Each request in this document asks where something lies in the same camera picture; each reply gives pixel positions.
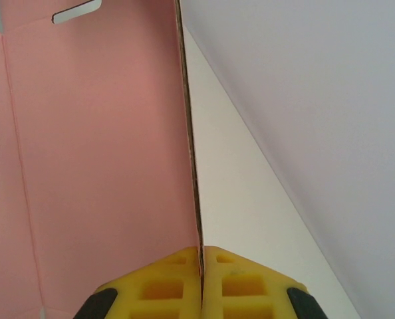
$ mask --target handle cutout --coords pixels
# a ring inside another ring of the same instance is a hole
[[[81,15],[86,15],[87,13],[91,13],[96,11],[102,5],[102,0],[90,0],[80,5],[76,5],[69,9],[60,11],[55,13],[51,17],[51,21],[56,25],[59,23],[66,22],[68,20],[80,17]]]

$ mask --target corrugated cardboard edge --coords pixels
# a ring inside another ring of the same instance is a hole
[[[178,42],[180,45],[180,55],[182,64],[182,75],[183,75],[183,91],[184,91],[184,102],[186,107],[187,116],[187,130],[188,130],[188,140],[190,148],[190,161],[192,164],[192,179],[193,179],[193,191],[194,191],[194,203],[196,212],[196,225],[197,233],[199,235],[199,246],[197,248],[198,258],[199,258],[199,275],[201,278],[201,292],[203,296],[203,277],[205,274],[205,254],[203,253],[203,231],[202,231],[202,221],[200,213],[200,201],[199,201],[199,185],[198,185],[198,173],[196,169],[196,157],[195,157],[195,144],[193,135],[193,121],[192,121],[192,107],[190,102],[190,88],[188,80],[188,70],[186,63],[186,48],[184,45],[184,32],[183,32],[183,21],[182,21],[182,10],[180,0],[175,0],[176,2],[176,19],[177,19],[177,30],[178,30]]]

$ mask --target black grip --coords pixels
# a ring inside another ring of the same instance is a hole
[[[118,291],[107,288],[88,297],[73,319],[104,319],[113,305]]]
[[[298,319],[328,319],[315,297],[298,288],[288,288],[287,293]]]

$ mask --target pink cardboard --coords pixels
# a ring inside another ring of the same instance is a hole
[[[0,0],[1,319],[198,245],[175,3],[78,2]]]

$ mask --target cardboard box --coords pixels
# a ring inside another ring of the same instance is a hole
[[[199,244],[178,1],[81,2],[0,0],[0,319]]]

